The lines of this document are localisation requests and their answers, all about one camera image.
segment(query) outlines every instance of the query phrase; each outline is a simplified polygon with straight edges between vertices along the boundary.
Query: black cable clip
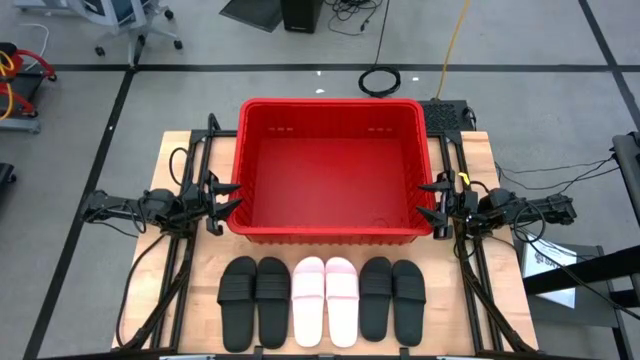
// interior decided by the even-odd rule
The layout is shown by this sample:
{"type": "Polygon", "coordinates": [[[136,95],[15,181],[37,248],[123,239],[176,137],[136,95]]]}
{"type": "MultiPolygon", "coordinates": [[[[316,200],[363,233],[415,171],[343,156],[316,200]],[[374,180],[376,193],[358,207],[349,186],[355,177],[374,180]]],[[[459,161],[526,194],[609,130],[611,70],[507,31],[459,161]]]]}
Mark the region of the black cable clip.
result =
{"type": "Polygon", "coordinates": [[[400,348],[400,360],[409,360],[411,356],[409,355],[409,348],[400,348]]]}
{"type": "Polygon", "coordinates": [[[264,348],[260,345],[256,345],[253,348],[253,360],[262,360],[263,353],[264,353],[264,348]]]}

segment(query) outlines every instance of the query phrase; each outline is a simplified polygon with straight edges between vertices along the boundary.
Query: gray floor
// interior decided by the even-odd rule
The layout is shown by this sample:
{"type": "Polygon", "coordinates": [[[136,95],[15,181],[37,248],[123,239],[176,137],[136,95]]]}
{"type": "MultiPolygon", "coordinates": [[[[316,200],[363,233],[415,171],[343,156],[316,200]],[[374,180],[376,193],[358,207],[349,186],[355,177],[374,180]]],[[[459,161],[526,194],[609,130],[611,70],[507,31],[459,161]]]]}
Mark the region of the gray floor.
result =
{"type": "MultiPolygon", "coordinates": [[[[318,32],[291,34],[282,25],[272,34],[218,16],[226,1],[167,1],[176,21],[158,26],[184,41],[178,52],[167,40],[149,37],[141,62],[148,64],[369,63],[375,58],[382,15],[376,14],[360,37],[329,32],[325,8],[318,32]]],[[[621,64],[640,64],[634,0],[590,0],[614,56],[621,64]]],[[[437,64],[446,47],[461,0],[393,1],[380,52],[382,63],[437,64]]],[[[72,16],[20,13],[0,5],[0,34],[39,51],[41,29],[51,39],[46,57],[56,64],[126,62],[126,46],[93,53],[103,31],[72,16]]],[[[343,24],[357,30],[360,22],[343,24]]],[[[596,64],[605,60],[578,1],[487,0],[473,2],[452,63],[596,64]]],[[[139,196],[148,188],[167,130],[203,127],[215,112],[224,128],[237,126],[241,104],[252,97],[362,97],[359,72],[141,72],[135,75],[98,188],[139,196]]],[[[121,72],[64,72],[45,83],[40,98],[39,135],[0,133],[0,161],[17,166],[20,181],[0,207],[0,351],[22,357],[51,274],[71,224],[98,143],[122,81],[121,72]]],[[[438,72],[403,72],[396,97],[429,99],[438,72]]],[[[640,74],[626,73],[640,94],[640,74]]],[[[372,77],[372,87],[388,79],[372,77]]],[[[509,168],[535,168],[606,158],[610,139],[636,129],[609,73],[450,73],[442,98],[467,99],[489,132],[496,160],[509,168]]],[[[543,185],[575,177],[576,171],[532,175],[543,185]]],[[[502,184],[526,196],[540,196],[502,184]]],[[[578,210],[576,224],[549,229],[552,240],[600,244],[607,252],[638,243],[638,225],[617,173],[575,185],[568,191],[578,210]]],[[[109,349],[115,316],[134,244],[107,228],[85,226],[60,294],[40,356],[109,349]]],[[[616,283],[624,286],[625,282],[616,283]]],[[[629,337],[640,343],[640,326],[626,321],[629,337]]],[[[542,349],[558,355],[616,358],[613,338],[603,329],[536,323],[542,349]]],[[[636,356],[640,347],[636,345],[636,356]]]]}

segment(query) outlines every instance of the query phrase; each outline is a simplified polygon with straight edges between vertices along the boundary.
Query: slipper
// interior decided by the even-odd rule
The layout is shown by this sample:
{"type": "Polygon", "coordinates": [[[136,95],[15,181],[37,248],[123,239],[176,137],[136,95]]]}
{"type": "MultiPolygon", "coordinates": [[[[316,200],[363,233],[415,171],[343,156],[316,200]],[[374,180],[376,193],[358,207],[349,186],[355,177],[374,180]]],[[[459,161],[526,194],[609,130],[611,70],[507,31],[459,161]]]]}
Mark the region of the slipper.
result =
{"type": "Polygon", "coordinates": [[[358,339],[358,273],[348,260],[327,261],[327,307],[329,335],[337,347],[350,347],[358,339]]]}
{"type": "Polygon", "coordinates": [[[422,341],[424,278],[416,264],[399,260],[393,265],[393,318],[396,339],[404,346],[422,341]]]}
{"type": "Polygon", "coordinates": [[[281,347],[287,339],[291,276],[280,260],[266,257],[258,264],[256,302],[260,319],[260,343],[267,349],[281,347]]]}
{"type": "Polygon", "coordinates": [[[318,345],[324,317],[324,263],[320,258],[311,256],[296,265],[291,302],[296,342],[302,347],[318,345]]]}
{"type": "Polygon", "coordinates": [[[360,333],[369,341],[387,336],[391,301],[391,262],[378,256],[360,270],[360,333]]]}
{"type": "Polygon", "coordinates": [[[220,278],[222,342],[229,352],[242,352],[251,345],[255,279],[256,262],[248,256],[231,261],[220,278]]]}

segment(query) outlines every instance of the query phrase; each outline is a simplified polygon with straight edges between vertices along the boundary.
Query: black slide sandal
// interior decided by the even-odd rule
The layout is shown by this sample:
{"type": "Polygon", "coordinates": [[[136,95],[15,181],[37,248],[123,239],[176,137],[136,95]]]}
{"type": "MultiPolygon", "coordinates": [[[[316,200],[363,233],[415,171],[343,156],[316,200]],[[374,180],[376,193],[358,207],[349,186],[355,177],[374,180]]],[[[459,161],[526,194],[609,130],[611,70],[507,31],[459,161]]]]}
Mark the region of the black slide sandal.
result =
{"type": "Polygon", "coordinates": [[[404,346],[416,346],[422,341],[424,304],[422,272],[409,260],[393,265],[393,317],[396,339],[404,346]]]}
{"type": "Polygon", "coordinates": [[[387,319],[391,301],[391,262],[378,256],[360,270],[360,334],[369,341],[387,336],[387,319]]]}
{"type": "Polygon", "coordinates": [[[256,302],[260,343],[267,349],[281,347],[287,339],[291,275],[280,260],[266,257],[258,264],[256,302]]]}
{"type": "Polygon", "coordinates": [[[256,262],[234,259],[220,278],[218,304],[222,310],[222,342],[228,352],[245,351],[253,340],[256,262]]]}

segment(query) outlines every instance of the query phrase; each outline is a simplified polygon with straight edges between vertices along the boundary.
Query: office chair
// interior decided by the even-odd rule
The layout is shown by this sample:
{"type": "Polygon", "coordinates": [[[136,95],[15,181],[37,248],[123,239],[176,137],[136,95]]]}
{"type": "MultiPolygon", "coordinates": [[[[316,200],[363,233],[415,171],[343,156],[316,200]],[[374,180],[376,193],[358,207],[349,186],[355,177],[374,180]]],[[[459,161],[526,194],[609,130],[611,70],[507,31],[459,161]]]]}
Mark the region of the office chair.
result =
{"type": "Polygon", "coordinates": [[[182,49],[178,35],[160,30],[152,25],[153,19],[162,13],[173,19],[168,6],[160,6],[160,0],[68,0],[69,8],[92,23],[109,27],[109,32],[97,40],[95,52],[104,56],[103,43],[126,33],[129,36],[129,65],[133,67],[137,42],[144,45],[149,33],[173,39],[173,46],[182,49]]]}

